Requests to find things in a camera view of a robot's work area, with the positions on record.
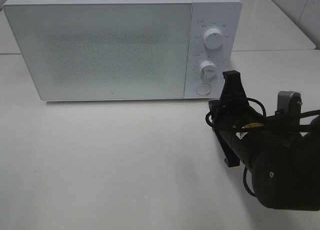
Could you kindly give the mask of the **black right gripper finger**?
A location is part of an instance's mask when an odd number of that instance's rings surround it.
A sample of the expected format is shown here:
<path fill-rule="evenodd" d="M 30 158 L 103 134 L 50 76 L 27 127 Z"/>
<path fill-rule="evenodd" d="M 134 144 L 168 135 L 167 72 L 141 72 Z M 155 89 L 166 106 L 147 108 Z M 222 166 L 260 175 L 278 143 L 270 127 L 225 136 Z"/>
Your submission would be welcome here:
<path fill-rule="evenodd" d="M 225 71 L 222 74 L 224 78 L 224 86 L 219 98 L 221 101 L 247 97 L 242 85 L 240 72 L 232 70 Z"/>

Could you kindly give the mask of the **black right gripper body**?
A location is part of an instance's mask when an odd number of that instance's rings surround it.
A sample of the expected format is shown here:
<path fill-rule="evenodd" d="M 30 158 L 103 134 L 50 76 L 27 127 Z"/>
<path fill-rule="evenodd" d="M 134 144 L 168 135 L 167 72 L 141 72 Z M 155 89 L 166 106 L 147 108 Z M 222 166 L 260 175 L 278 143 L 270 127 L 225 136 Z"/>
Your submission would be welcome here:
<path fill-rule="evenodd" d="M 240 158 L 229 146 L 227 140 L 221 136 L 221 131 L 226 131 L 231 134 L 236 132 L 237 122 L 244 119 L 240 116 L 240 110 L 248 108 L 253 110 L 249 102 L 258 104 L 262 110 L 262 116 L 265 116 L 264 105 L 253 98 L 233 98 L 228 100 L 210 100 L 208 102 L 209 112 L 207 113 L 207 125 L 210 126 L 216 134 L 217 139 L 222 147 L 225 155 L 225 163 L 228 167 L 236 167 L 240 165 Z"/>

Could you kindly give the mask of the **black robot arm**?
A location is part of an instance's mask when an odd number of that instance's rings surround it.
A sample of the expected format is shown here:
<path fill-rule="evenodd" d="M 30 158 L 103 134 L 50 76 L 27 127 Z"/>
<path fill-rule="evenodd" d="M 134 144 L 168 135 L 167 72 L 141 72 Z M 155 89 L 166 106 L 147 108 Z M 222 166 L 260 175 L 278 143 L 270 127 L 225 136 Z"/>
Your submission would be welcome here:
<path fill-rule="evenodd" d="M 246 191 L 267 208 L 320 208 L 320 113 L 302 112 L 299 92 L 281 91 L 272 116 L 251 107 L 240 73 L 227 71 L 221 96 L 208 103 L 205 120 L 228 167 L 251 174 Z"/>

